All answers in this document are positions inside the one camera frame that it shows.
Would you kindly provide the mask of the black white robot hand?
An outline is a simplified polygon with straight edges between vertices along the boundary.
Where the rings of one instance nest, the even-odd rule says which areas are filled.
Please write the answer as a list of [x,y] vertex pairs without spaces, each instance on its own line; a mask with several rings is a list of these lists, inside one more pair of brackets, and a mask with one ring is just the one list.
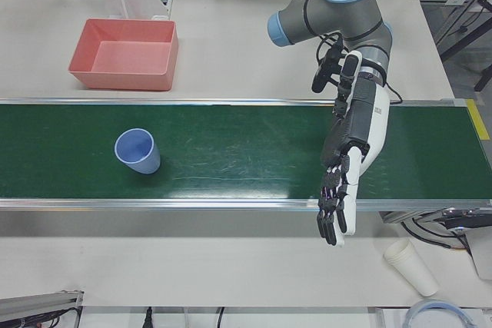
[[319,211],[321,238],[331,246],[344,244],[356,231],[360,177],[381,152],[387,133],[390,99],[384,88],[361,71],[359,51],[351,51],[341,67],[333,122],[324,141]]

